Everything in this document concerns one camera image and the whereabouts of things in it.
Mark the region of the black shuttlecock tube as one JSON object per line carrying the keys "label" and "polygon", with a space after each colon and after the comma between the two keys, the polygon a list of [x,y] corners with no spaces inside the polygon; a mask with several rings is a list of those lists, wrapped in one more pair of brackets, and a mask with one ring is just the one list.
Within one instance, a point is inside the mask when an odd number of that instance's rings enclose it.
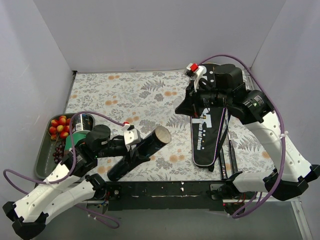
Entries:
{"label": "black shuttlecock tube", "polygon": [[[171,142],[172,136],[164,126],[157,126],[146,138],[142,139],[134,149],[146,157],[153,156],[164,146]],[[125,156],[118,161],[108,172],[107,177],[110,181],[116,182],[124,177],[128,172],[125,172]]]}

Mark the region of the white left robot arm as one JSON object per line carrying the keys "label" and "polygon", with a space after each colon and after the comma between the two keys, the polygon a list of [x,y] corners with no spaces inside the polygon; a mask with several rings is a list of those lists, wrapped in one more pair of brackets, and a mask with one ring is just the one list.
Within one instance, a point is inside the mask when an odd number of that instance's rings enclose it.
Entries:
{"label": "white left robot arm", "polygon": [[110,135],[108,126],[96,125],[62,158],[43,184],[22,199],[3,205],[20,238],[30,240],[39,235],[55,213],[64,212],[85,199],[101,200],[106,196],[105,181],[97,173],[87,175],[98,165],[99,158],[122,157],[107,173],[112,182],[149,161],[153,133],[142,139],[139,131],[130,126],[123,135],[114,138]]}

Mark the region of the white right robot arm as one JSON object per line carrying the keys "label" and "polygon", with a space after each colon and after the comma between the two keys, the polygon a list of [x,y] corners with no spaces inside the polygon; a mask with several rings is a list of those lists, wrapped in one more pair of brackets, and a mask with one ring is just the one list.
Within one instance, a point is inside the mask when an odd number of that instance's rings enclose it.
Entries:
{"label": "white right robot arm", "polygon": [[213,191],[216,196],[237,199],[246,192],[262,192],[286,201],[300,196],[320,176],[319,165],[309,163],[286,134],[280,115],[266,94],[246,88],[240,68],[223,64],[207,75],[204,66],[191,63],[184,74],[189,77],[189,84],[175,113],[189,116],[196,125],[191,131],[195,148],[204,149],[203,143],[213,127],[212,111],[222,109],[239,119],[257,138],[274,165],[266,172],[233,174]]}

